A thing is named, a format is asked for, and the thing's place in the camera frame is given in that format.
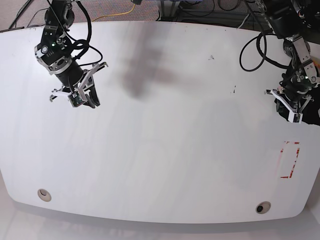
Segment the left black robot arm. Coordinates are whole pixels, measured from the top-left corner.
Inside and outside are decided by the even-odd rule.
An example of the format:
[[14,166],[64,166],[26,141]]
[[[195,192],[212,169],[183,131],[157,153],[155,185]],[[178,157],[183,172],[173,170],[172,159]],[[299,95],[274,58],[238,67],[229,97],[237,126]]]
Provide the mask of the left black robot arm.
[[303,19],[291,0],[257,0],[256,4],[278,39],[283,51],[291,58],[282,66],[286,72],[277,89],[267,89],[275,97],[276,111],[290,123],[300,123],[303,111],[313,101],[309,91],[320,85],[320,75],[310,55],[310,45],[303,38]]

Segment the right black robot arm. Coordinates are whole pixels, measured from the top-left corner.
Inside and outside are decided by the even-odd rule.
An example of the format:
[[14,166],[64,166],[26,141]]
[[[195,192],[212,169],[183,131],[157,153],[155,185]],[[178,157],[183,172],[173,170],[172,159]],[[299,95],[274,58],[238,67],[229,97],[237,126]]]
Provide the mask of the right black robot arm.
[[61,82],[59,89],[54,89],[49,97],[50,101],[58,97],[66,98],[72,107],[81,105],[92,109],[100,106],[93,75],[107,67],[107,63],[100,58],[88,64],[78,64],[78,60],[88,50],[93,50],[100,57],[103,54],[91,46],[92,22],[89,13],[81,3],[76,4],[83,12],[87,22],[87,36],[85,39],[74,39],[69,34],[75,15],[71,0],[52,0],[48,2],[45,12],[45,25],[40,43],[34,48],[36,60]]

